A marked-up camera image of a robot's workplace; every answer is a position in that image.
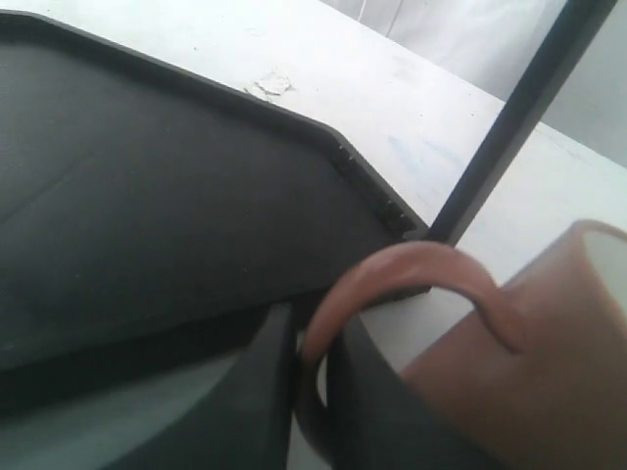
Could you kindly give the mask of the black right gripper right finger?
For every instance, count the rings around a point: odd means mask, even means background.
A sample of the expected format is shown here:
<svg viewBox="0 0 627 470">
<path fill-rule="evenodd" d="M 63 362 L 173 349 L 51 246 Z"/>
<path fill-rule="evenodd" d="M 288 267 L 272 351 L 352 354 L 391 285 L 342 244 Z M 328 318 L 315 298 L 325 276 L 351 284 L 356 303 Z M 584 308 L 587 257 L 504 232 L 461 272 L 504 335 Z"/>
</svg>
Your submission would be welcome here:
<svg viewBox="0 0 627 470">
<path fill-rule="evenodd" d="M 326 398 L 334 469 L 503 469 L 436 418 L 354 318 L 327 355 Z"/>
</svg>

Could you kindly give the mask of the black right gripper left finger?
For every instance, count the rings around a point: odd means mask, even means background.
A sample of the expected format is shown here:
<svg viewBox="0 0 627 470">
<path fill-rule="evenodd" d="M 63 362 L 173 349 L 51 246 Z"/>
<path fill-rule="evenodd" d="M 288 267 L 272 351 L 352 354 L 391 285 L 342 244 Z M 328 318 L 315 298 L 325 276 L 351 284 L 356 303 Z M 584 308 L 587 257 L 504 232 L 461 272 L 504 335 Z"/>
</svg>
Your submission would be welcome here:
<svg viewBox="0 0 627 470">
<path fill-rule="evenodd" d="M 1 423 L 4 469 L 283 469 L 296 332 L 273 305 L 236 357 Z"/>
</svg>

